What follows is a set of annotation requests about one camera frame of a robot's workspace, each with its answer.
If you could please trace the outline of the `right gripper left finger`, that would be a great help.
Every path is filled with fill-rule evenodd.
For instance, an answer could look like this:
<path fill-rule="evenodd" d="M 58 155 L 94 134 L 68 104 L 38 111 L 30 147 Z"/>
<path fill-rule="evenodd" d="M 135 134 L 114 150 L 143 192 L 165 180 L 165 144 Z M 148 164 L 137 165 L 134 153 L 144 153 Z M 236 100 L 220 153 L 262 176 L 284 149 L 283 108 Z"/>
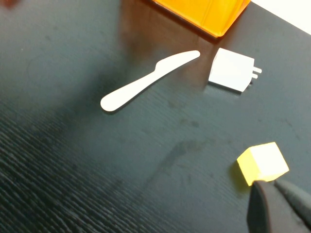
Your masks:
<path fill-rule="evenodd" d="M 246 220 L 250 233 L 306 232 L 306 224 L 275 187 L 275 182 L 253 182 Z"/>

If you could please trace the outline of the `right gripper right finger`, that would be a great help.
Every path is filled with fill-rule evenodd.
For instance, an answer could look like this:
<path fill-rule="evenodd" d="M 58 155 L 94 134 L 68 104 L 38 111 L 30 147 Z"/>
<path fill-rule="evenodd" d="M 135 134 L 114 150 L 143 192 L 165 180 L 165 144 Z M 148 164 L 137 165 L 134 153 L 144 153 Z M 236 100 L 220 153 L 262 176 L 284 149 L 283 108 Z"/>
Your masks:
<path fill-rule="evenodd" d="M 286 201 L 304 221 L 311 225 L 311 195 L 288 181 L 275 181 L 275 187 L 284 196 Z"/>

